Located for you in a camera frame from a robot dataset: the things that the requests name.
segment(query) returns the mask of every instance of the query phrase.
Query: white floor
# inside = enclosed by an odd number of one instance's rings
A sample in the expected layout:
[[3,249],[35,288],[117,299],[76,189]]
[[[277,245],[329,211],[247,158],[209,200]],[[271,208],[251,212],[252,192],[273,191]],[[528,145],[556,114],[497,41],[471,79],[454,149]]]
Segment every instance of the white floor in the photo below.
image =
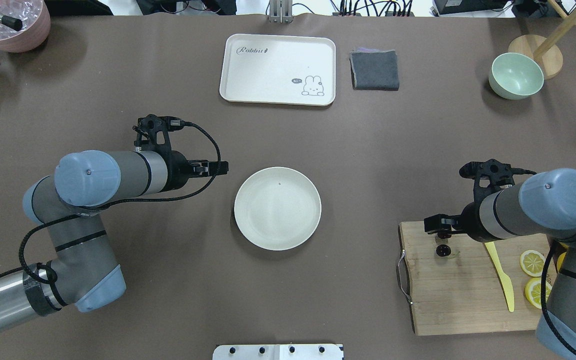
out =
[[[142,12],[137,6],[135,0],[100,0],[102,3],[106,4],[112,10],[115,15],[141,15]],[[292,0],[293,3],[302,3],[308,6],[314,13],[320,15],[331,15],[334,11],[332,4],[329,0]],[[334,0],[334,3],[339,6],[339,0]],[[563,0],[564,7],[566,9],[571,9],[575,4],[575,0]],[[377,9],[382,10],[382,6],[385,4],[377,4]],[[191,0],[190,6],[201,9],[201,0]],[[268,0],[237,0],[237,15],[243,14],[264,14],[266,7],[268,6]],[[412,2],[412,12],[414,16],[433,16],[430,12],[430,8],[433,6],[433,0],[413,0]],[[179,2],[178,9],[182,9],[181,3]],[[304,6],[293,6],[292,13],[294,15],[309,13],[310,11]],[[362,16],[366,16],[366,10],[361,9],[357,11],[360,12]],[[191,15],[212,15],[209,11],[197,11],[195,9],[186,9],[179,13],[183,16]],[[442,15],[446,17],[459,17],[459,18],[514,18],[514,15],[510,8],[503,12],[496,11],[473,11],[469,13],[457,13]]]

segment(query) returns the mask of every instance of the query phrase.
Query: yellow knife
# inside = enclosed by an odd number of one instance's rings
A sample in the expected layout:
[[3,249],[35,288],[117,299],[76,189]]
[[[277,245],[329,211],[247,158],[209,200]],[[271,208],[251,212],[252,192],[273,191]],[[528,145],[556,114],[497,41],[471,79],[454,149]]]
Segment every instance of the yellow knife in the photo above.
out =
[[499,262],[499,256],[497,255],[497,248],[494,243],[484,243],[490,259],[492,259],[492,264],[494,264],[494,269],[496,274],[499,276],[499,281],[501,282],[501,287],[503,289],[503,296],[505,296],[505,303],[508,305],[508,311],[515,311],[515,292],[513,290],[513,282],[510,281],[510,276],[501,269],[501,262]]

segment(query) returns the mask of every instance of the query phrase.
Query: brown table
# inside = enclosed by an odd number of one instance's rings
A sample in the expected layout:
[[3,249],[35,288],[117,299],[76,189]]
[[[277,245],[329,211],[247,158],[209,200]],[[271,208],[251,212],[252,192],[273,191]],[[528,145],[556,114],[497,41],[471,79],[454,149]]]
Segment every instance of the brown table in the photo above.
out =
[[[418,337],[398,289],[401,221],[461,211],[466,162],[496,158],[536,171],[576,168],[576,29],[558,44],[560,75],[535,96],[503,100],[490,64],[521,34],[559,21],[263,15],[55,18],[41,48],[0,53],[0,272],[18,266],[34,226],[24,191],[59,159],[130,150],[138,117],[182,117],[219,143],[230,173],[177,203],[126,203],[103,214],[128,289],[82,314],[69,306],[0,333],[0,359],[210,359],[217,344],[336,342],[348,360],[554,358],[532,332]],[[336,43],[328,107],[236,104],[219,96],[231,34],[327,37]],[[352,89],[348,53],[395,49],[399,91]],[[172,136],[214,158],[194,129]],[[272,252],[240,233],[235,194],[271,166],[317,186],[322,217],[298,248]],[[193,180],[181,192],[203,184]],[[55,256],[47,233],[29,262]]]

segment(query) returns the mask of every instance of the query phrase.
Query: blue joint cap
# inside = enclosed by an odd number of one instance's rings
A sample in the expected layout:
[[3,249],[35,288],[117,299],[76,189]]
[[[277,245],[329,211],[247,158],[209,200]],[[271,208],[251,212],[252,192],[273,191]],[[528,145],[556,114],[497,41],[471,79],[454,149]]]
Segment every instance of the blue joint cap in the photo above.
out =
[[75,306],[82,313],[92,312],[119,299],[126,291],[122,269],[117,265],[108,275],[77,300]]
[[115,159],[99,150],[69,153],[54,171],[59,197],[75,207],[96,207],[119,189],[121,170]]
[[576,170],[558,168],[528,178],[519,205],[535,223],[553,230],[576,228]]
[[48,178],[48,176],[42,178],[41,180],[35,182],[34,185],[30,186],[30,188],[28,188],[25,191],[25,194],[23,194],[23,200],[21,202],[25,216],[28,217],[28,219],[32,220],[32,222],[37,225],[42,225],[43,222],[41,222],[41,220],[37,218],[35,210],[33,209],[33,195],[35,194],[35,189],[37,189],[37,185],[43,182],[45,178]]
[[[564,340],[566,340],[566,342],[576,350],[576,332],[569,328],[563,321],[558,319],[557,316],[553,315],[552,312],[549,311],[548,315],[550,316],[550,320],[552,321],[552,325],[555,326],[555,329],[564,338]],[[539,325],[537,325],[535,335],[539,342],[550,349],[553,353],[564,359],[576,360],[576,355],[569,351],[569,349],[567,349],[566,346],[564,346],[562,342],[555,337],[555,334],[548,326],[546,319],[544,319],[544,315],[541,315],[541,318],[539,319]]]

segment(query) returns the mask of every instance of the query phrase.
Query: ice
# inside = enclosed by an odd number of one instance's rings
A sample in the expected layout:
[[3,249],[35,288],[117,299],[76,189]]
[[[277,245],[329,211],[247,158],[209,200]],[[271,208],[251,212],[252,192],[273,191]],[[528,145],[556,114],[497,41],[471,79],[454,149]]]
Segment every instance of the ice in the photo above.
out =
[[[40,12],[40,0],[0,0],[1,14],[18,18],[23,22],[21,32],[28,29],[37,20]],[[0,23],[0,39],[7,39],[18,33],[18,31]]]

